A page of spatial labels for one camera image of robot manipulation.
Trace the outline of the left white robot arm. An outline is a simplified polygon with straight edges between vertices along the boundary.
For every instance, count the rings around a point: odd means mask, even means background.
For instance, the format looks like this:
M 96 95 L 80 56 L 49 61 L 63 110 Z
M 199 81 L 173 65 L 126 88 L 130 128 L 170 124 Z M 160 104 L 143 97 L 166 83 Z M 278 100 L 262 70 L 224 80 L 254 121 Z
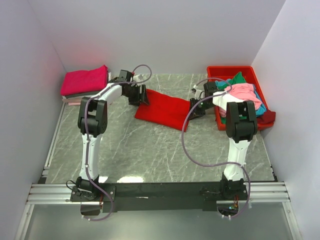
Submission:
M 80 102 L 77 126 L 82 136 L 82 165 L 75 185 L 88 200 L 94 201 L 102 193 L 99 186 L 99 152 L 101 139 L 108 126 L 108 106 L 120 97 L 126 97 L 128 104 L 139 106 L 149 104 L 146 79 L 135 77 L 134 71 L 121 70 L 119 75 L 109 80 L 101 91 Z

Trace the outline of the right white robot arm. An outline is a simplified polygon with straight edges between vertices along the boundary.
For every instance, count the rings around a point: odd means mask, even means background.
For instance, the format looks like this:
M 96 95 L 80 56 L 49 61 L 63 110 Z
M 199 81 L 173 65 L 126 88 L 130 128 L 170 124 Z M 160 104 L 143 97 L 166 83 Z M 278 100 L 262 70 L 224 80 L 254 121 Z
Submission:
M 194 97 L 190 99 L 190 110 L 186 120 L 200 118 L 206 110 L 219 107 L 225 118 L 225 132 L 229 139 L 227 163 L 222 173 L 219 193 L 226 200 L 246 192 L 244 166 L 247 150 L 258 131 L 256 110 L 261 101 L 256 97 L 255 88 L 248 83 L 226 83 L 218 87 L 214 81 L 207 81 L 203 89 L 195 84 Z

